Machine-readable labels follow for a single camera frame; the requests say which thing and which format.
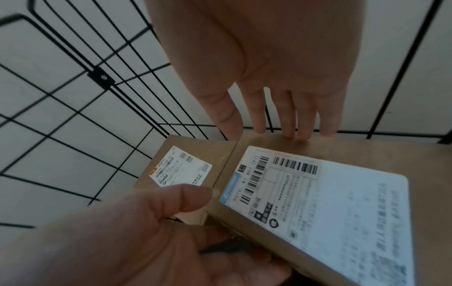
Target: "hand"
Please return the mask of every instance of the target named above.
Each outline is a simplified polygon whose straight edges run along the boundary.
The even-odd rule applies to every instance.
[[[269,87],[282,132],[310,138],[340,126],[359,50],[364,0],[146,0],[175,70],[231,139],[241,116],[227,89],[236,82],[254,130],[266,129]]]
[[[0,249],[0,285],[276,286],[289,277],[262,250],[200,255],[228,232],[165,219],[210,199],[208,188],[172,186],[37,228]]]

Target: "white shipping label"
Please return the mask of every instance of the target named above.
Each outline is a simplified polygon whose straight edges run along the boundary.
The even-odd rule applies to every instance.
[[[160,187],[190,184],[200,186],[212,165],[173,146],[149,174]]]
[[[248,147],[220,202],[363,286],[414,286],[408,180]]]

